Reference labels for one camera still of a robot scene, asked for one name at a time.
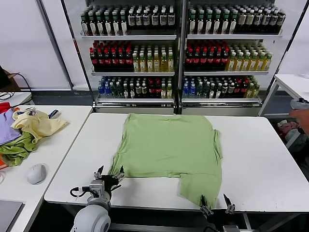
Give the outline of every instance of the white table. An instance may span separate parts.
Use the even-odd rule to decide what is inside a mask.
[[[275,80],[270,88],[270,91],[262,105],[259,116],[272,116],[272,114],[265,114],[265,109],[269,100],[273,98],[279,87],[287,92],[292,98],[303,98],[309,100],[309,76],[308,75],[292,75],[292,74],[277,74]],[[281,114],[281,116],[288,117],[289,114]],[[300,133],[295,133],[294,136],[286,144],[290,148],[292,144],[298,139]]]
[[[31,152],[20,166],[1,170],[5,177],[0,184],[0,200],[20,201],[25,204],[10,232],[29,230],[43,202],[47,187],[92,112],[91,106],[36,105],[35,108],[47,114],[58,109],[61,112],[59,118],[67,120],[69,124],[54,135],[41,139],[37,150]],[[27,172],[38,163],[45,165],[47,176],[41,184],[31,185],[27,182]]]
[[[9,102],[11,106],[14,106],[14,105],[19,105],[19,104],[22,104],[26,101],[29,101],[31,99],[31,93],[30,92],[15,92],[14,95],[8,99],[8,100],[5,100],[5,101],[1,101],[0,103],[2,102]],[[28,103],[26,103],[26,105],[34,105],[33,101],[30,101]]]
[[[89,116],[44,198],[50,203],[85,205],[70,189],[88,186],[101,165],[106,174],[122,139],[126,114]],[[221,132],[223,180],[216,208],[226,208],[223,194],[247,212],[309,212],[309,183],[264,117],[207,116]],[[178,194],[177,178],[125,178],[112,205],[153,209],[199,209]]]

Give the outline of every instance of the white computer mouse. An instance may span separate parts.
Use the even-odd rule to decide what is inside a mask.
[[[42,165],[41,163],[31,167],[27,173],[27,181],[33,185],[43,181],[45,177],[46,177],[46,169],[45,166]]]

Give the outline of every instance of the pile of clothes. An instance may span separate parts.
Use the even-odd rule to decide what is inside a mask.
[[[36,149],[37,142],[50,136],[67,124],[31,107],[26,110],[0,103],[0,160],[8,166],[17,166]]]

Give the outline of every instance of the black cable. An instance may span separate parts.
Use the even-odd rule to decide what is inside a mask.
[[[12,108],[17,107],[17,106],[19,106],[19,105],[24,105],[24,104],[26,104],[26,103],[32,101],[32,100],[33,100],[32,89],[30,88],[30,86],[29,86],[29,84],[28,84],[28,81],[25,79],[25,77],[24,77],[22,74],[20,74],[20,73],[11,73],[11,75],[20,75],[20,76],[24,79],[24,81],[25,81],[25,83],[27,84],[27,86],[28,86],[28,88],[29,88],[29,90],[30,90],[30,93],[31,93],[31,98],[30,98],[30,100],[25,101],[25,102],[22,102],[22,103],[20,103],[20,104],[18,104],[18,105],[14,105],[14,106],[12,106]]]

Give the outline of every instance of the red cloth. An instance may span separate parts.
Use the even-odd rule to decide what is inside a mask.
[[[9,102],[0,103],[0,114],[7,112],[9,109],[11,109]]]

